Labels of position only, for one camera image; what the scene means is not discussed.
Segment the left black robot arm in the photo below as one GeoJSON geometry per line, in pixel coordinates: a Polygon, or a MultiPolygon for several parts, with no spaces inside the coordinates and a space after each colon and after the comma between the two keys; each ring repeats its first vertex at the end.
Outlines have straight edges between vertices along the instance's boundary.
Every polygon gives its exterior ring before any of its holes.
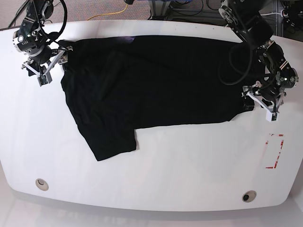
{"type": "Polygon", "coordinates": [[[266,66],[269,73],[253,75],[253,85],[243,86],[242,96],[250,97],[263,107],[270,121],[279,115],[279,107],[283,103],[285,90],[293,88],[299,81],[294,68],[285,59],[282,48],[271,39],[273,30],[269,23],[260,15],[260,10],[269,3],[268,0],[223,0],[218,9],[221,17],[231,30],[248,47],[249,61],[245,70],[237,68],[232,62],[230,66],[240,74],[233,82],[220,81],[228,86],[237,85],[251,76],[250,69],[253,57],[266,66]]]}

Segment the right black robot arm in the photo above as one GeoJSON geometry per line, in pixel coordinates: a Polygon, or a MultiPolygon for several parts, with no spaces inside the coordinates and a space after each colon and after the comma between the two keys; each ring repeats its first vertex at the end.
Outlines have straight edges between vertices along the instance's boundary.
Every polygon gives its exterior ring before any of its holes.
{"type": "Polygon", "coordinates": [[[56,64],[67,63],[67,53],[72,51],[71,46],[66,46],[57,41],[67,24],[67,6],[65,1],[60,1],[63,6],[63,24],[58,32],[47,33],[43,26],[53,14],[52,0],[27,0],[21,7],[21,12],[26,10],[20,28],[13,35],[13,45],[18,52],[28,56],[21,68],[28,71],[29,76],[37,76],[40,86],[52,82],[51,69],[56,64]]]}

